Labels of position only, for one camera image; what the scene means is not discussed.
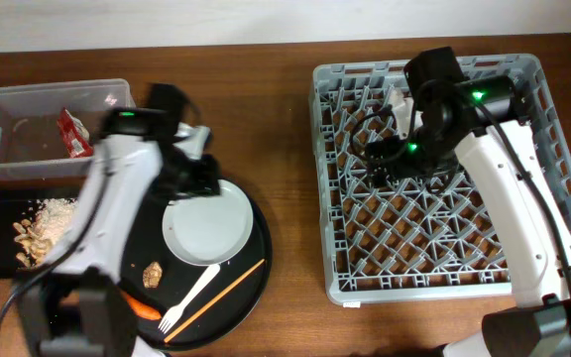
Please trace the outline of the wooden chopstick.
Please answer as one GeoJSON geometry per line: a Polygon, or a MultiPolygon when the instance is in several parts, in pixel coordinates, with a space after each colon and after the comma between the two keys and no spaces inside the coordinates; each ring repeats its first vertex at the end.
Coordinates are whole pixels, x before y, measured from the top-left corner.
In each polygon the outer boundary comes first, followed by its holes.
{"type": "Polygon", "coordinates": [[[192,315],[185,322],[183,322],[178,328],[176,328],[173,332],[171,332],[169,335],[167,335],[164,339],[164,342],[165,343],[171,342],[172,339],[174,339],[178,334],[180,334],[186,328],[188,328],[195,320],[200,318],[205,312],[207,312],[211,307],[213,307],[216,303],[218,303],[222,298],[224,298],[226,295],[228,295],[239,284],[244,282],[250,275],[252,275],[265,262],[266,262],[266,259],[262,259],[262,260],[258,261],[254,266],[252,266],[244,274],[242,274],[240,277],[238,277],[234,282],[232,282],[222,292],[220,292],[217,296],[215,296],[211,301],[209,301],[206,305],[204,305],[201,309],[199,309],[194,315],[192,315]]]}

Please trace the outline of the rice and peanut leftovers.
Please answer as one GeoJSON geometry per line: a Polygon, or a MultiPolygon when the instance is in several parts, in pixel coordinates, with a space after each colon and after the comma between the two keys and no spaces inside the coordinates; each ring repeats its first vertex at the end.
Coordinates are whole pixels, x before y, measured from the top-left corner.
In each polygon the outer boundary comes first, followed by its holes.
{"type": "Polygon", "coordinates": [[[75,198],[48,198],[37,200],[37,208],[29,209],[33,216],[27,216],[13,223],[17,235],[14,242],[21,252],[15,258],[24,269],[35,269],[68,228],[77,207],[75,198]]]}

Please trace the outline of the brown food scrap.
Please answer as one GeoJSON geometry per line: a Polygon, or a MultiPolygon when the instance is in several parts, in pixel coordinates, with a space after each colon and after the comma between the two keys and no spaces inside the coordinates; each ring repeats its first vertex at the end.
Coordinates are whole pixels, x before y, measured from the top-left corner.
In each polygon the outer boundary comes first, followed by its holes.
{"type": "Polygon", "coordinates": [[[143,271],[143,286],[145,289],[156,289],[162,279],[163,269],[159,262],[152,262],[143,271]]]}

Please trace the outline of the orange carrot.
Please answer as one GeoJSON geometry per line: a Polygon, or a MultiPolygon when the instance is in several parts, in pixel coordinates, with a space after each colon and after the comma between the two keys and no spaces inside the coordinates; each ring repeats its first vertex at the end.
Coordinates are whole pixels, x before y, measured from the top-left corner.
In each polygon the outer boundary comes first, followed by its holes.
{"type": "Polygon", "coordinates": [[[162,318],[161,314],[153,307],[131,297],[125,292],[122,292],[121,295],[138,317],[146,320],[160,320],[162,318]]]}

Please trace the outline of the red snack wrapper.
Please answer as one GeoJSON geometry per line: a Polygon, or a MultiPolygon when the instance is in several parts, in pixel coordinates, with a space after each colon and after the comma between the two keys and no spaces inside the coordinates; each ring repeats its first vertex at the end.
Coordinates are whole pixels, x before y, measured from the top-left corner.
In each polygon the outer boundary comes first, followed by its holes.
{"type": "Polygon", "coordinates": [[[91,157],[94,153],[89,144],[90,135],[82,122],[63,108],[57,119],[60,137],[72,159],[91,157]]]}

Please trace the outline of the grey plate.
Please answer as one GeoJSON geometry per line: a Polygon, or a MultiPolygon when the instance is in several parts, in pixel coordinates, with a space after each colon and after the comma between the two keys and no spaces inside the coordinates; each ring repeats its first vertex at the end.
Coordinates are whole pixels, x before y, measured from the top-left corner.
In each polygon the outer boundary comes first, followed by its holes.
{"type": "Polygon", "coordinates": [[[221,264],[250,239],[254,225],[250,198],[229,180],[222,179],[219,187],[218,195],[179,200],[164,211],[164,241],[189,265],[221,264]]]}

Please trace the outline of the round black serving tray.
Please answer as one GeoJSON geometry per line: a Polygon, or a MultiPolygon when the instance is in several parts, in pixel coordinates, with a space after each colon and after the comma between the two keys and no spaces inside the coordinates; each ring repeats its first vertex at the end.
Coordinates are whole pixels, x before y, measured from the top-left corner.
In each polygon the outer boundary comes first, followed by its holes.
{"type": "MultiPolygon", "coordinates": [[[[252,197],[248,197],[254,217],[250,239],[239,253],[221,264],[218,275],[187,306],[175,327],[179,327],[258,261],[266,259],[266,262],[169,343],[164,342],[166,335],[158,330],[157,321],[139,318],[139,335],[152,347],[183,351],[205,346],[235,329],[259,301],[270,275],[272,240],[262,211],[252,197]]],[[[167,247],[162,221],[168,205],[153,198],[143,200],[123,254],[119,284],[131,297],[160,312],[179,303],[205,270],[181,261],[167,247]],[[162,266],[162,279],[156,289],[145,289],[143,271],[152,262],[159,262],[162,266]]]]}

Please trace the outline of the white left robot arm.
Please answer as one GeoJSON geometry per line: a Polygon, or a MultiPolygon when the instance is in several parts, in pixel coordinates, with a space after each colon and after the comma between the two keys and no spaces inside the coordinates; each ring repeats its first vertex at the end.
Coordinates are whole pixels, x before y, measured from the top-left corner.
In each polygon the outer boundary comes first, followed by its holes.
{"type": "Polygon", "coordinates": [[[210,131],[179,87],[151,85],[142,108],[109,110],[70,226],[0,309],[15,308],[33,356],[160,356],[138,331],[118,285],[133,222],[146,198],[174,203],[220,192],[210,131]]]}

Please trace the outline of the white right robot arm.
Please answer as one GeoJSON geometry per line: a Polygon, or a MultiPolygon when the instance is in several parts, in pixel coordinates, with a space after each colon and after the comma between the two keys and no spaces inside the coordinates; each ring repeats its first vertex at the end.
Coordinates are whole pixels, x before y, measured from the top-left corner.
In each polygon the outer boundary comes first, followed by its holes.
{"type": "Polygon", "coordinates": [[[412,104],[402,138],[358,151],[372,186],[468,173],[502,245],[515,305],[441,356],[571,356],[571,233],[534,149],[523,100],[505,75],[466,76],[448,47],[403,69],[412,104]]]}

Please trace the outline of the white plastic fork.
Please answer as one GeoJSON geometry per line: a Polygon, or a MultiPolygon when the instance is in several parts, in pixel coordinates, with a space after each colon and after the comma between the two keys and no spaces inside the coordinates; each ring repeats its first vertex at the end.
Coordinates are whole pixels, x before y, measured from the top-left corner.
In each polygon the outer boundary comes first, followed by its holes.
{"type": "Polygon", "coordinates": [[[186,307],[201,293],[201,291],[218,275],[220,265],[209,265],[192,285],[188,293],[177,304],[173,305],[163,315],[158,330],[167,333],[179,321],[186,307]]]}

